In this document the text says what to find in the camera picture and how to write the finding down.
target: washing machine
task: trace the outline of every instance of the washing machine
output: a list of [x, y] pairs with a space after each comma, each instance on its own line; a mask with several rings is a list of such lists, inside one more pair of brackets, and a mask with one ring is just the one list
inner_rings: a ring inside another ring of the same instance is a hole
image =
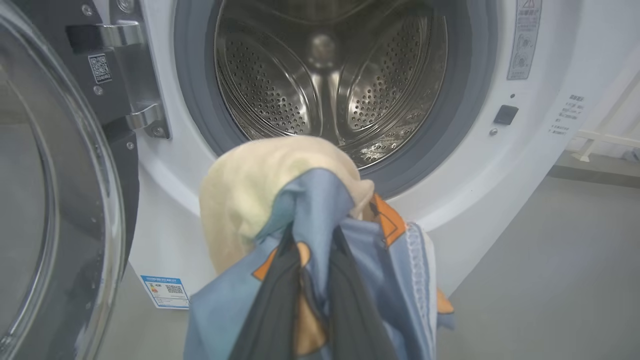
[[0, 10], [9, 358], [91, 358], [127, 260], [149, 301], [187, 309], [216, 277], [200, 181], [258, 138], [321, 136], [349, 154], [429, 233], [450, 294], [640, 44], [631, 0]]

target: beige towel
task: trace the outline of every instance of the beige towel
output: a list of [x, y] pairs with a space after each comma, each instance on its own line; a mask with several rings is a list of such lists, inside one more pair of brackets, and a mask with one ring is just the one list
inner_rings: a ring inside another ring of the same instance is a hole
[[373, 182], [361, 180], [351, 158], [322, 138], [286, 136], [248, 142], [213, 164], [200, 187], [200, 218], [219, 274], [253, 249], [253, 239], [269, 219], [280, 189], [312, 168], [333, 172], [353, 198], [351, 216], [362, 218]]

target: laundry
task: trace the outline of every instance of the laundry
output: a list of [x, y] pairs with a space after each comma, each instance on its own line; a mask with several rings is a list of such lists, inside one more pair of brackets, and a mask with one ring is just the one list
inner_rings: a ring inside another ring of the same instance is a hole
[[371, 181], [360, 179], [336, 146], [292, 136], [237, 147], [210, 169], [200, 209], [219, 276], [192, 296], [185, 359], [229, 358], [285, 229], [295, 241], [303, 283], [295, 327], [299, 358], [324, 359], [330, 352], [336, 229], [397, 358], [435, 358], [438, 310], [453, 308], [438, 296], [433, 244], [374, 193]]

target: white washing machine body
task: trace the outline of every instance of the white washing machine body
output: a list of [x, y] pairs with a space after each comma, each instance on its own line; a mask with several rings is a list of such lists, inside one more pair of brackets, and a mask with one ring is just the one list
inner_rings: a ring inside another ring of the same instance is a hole
[[[525, 4], [541, 8], [537, 41], [528, 78], [510, 80]], [[178, 278], [192, 294], [216, 276], [198, 189], [217, 155], [180, 87], [176, 2], [141, 6], [172, 137], [138, 136], [140, 202], [129, 261], [138, 275]], [[434, 171], [389, 199], [434, 240], [438, 285], [446, 293], [503, 232], [640, 44], [640, 3], [633, 1], [502, 0], [495, 8], [495, 65], [477, 118]], [[503, 105], [518, 108], [510, 125], [494, 122]]]

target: gray floor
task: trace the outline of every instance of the gray floor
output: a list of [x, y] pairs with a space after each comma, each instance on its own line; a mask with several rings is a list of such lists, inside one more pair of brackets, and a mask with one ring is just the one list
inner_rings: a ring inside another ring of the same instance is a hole
[[548, 175], [567, 180], [640, 188], [640, 164], [635, 161], [589, 156], [590, 162], [580, 161], [565, 151]]
[[[438, 358], [640, 358], [639, 213], [640, 189], [546, 178], [453, 293]], [[99, 359], [180, 359], [186, 322], [128, 268]]]
[[128, 266], [98, 360], [182, 359], [187, 320], [186, 310], [156, 309]]

